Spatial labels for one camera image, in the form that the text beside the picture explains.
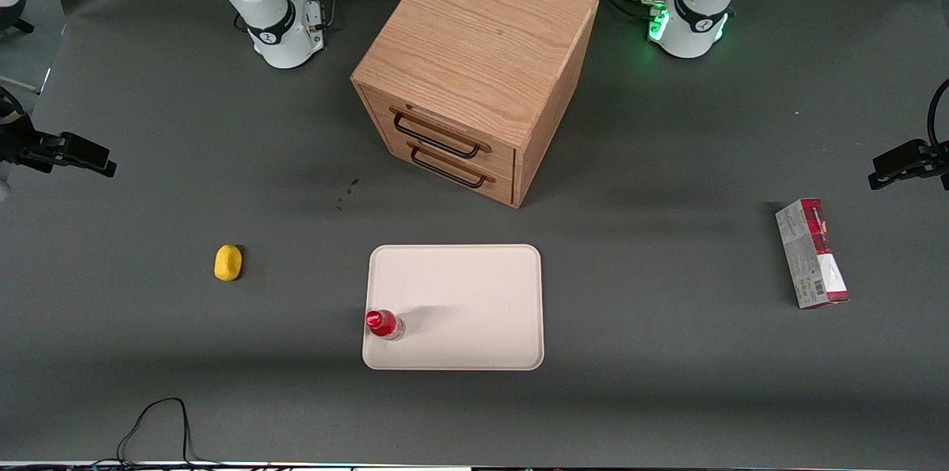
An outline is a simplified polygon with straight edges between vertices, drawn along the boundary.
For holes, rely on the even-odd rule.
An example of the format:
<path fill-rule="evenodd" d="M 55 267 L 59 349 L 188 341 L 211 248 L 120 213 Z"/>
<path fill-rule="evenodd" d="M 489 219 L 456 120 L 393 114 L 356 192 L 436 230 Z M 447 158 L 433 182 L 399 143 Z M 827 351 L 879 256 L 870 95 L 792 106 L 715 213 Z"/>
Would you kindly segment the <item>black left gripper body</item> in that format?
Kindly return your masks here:
<path fill-rule="evenodd" d="M 948 181 L 948 152 L 945 146 L 931 146 L 931 162 L 926 167 L 925 176 L 938 177 L 943 190 L 949 190 Z"/>

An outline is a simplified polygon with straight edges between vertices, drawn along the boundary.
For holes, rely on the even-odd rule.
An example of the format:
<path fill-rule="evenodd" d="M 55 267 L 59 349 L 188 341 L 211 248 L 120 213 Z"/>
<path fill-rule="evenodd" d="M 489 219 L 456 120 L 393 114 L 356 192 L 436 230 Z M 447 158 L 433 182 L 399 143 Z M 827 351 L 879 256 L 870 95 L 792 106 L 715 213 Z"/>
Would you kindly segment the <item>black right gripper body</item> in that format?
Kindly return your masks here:
<path fill-rule="evenodd" d="M 28 115 L 10 115 L 13 118 L 4 117 L 1 124 L 1 160 L 35 171 L 47 171 L 47 163 L 24 156 L 24 151 L 42 143 L 44 134 L 35 129 Z"/>

